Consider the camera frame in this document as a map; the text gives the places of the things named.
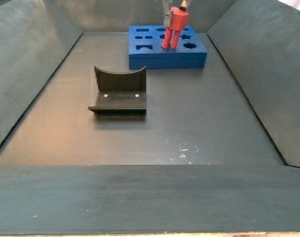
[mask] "gray bin floor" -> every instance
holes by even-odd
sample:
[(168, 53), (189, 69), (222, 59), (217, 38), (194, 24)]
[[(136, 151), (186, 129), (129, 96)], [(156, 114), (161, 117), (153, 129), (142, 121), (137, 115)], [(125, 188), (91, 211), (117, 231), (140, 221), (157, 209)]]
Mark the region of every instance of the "gray bin floor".
[(128, 35), (87, 33), (0, 148), (0, 166), (283, 166), (205, 34), (204, 69), (148, 70), (145, 118), (97, 119), (93, 67), (128, 72)]

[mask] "black curved holder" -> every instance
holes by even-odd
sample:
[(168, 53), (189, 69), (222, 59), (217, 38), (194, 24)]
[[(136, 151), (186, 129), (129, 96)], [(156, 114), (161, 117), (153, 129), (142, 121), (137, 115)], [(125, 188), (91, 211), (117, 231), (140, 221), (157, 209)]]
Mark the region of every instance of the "black curved holder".
[(146, 113), (146, 68), (133, 73), (111, 73), (94, 67), (98, 85), (95, 106), (89, 110), (97, 114)]

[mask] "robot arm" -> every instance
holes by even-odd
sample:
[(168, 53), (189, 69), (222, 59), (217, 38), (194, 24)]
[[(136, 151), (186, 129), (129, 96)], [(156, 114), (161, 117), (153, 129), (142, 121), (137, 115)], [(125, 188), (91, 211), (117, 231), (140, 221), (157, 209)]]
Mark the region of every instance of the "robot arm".
[[(173, 11), (170, 9), (170, 4), (173, 3), (173, 0), (162, 0), (162, 5), (164, 5), (164, 25), (166, 27), (170, 27), (172, 25), (172, 20), (173, 20)], [(182, 5), (180, 7), (181, 10), (186, 11), (188, 7), (190, 6), (192, 0), (184, 0)]]
[(188, 7), (190, 6), (192, 0), (184, 0), (181, 7), (185, 8), (185, 10), (188, 9)]

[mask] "metal panel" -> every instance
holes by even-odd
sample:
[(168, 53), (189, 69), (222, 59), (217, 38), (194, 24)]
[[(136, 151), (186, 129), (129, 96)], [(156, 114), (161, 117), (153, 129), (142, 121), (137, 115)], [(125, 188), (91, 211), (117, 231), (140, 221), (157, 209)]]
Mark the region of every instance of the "metal panel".
[[(128, 31), (129, 25), (164, 23), (161, 0), (55, 0), (85, 31)], [(208, 31), (236, 0), (196, 0), (190, 5), (190, 24)]]
[(300, 231), (300, 168), (0, 167), (0, 236), (166, 231)]
[(300, 11), (240, 0), (209, 31), (288, 163), (300, 166)]
[(50, 0), (0, 5), (0, 143), (81, 33)]
[(148, 114), (97, 119), (94, 65), (129, 72), (128, 34), (87, 33), (0, 150), (0, 166), (283, 162), (213, 44), (204, 69), (146, 72)]

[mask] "blue shape sorter block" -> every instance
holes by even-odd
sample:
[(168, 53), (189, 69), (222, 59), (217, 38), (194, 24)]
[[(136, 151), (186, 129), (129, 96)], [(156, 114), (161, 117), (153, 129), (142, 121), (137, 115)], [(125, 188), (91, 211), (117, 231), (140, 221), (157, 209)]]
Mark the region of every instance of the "blue shape sorter block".
[(202, 68), (208, 50), (192, 26), (181, 32), (177, 49), (162, 49), (165, 26), (129, 27), (129, 68)]

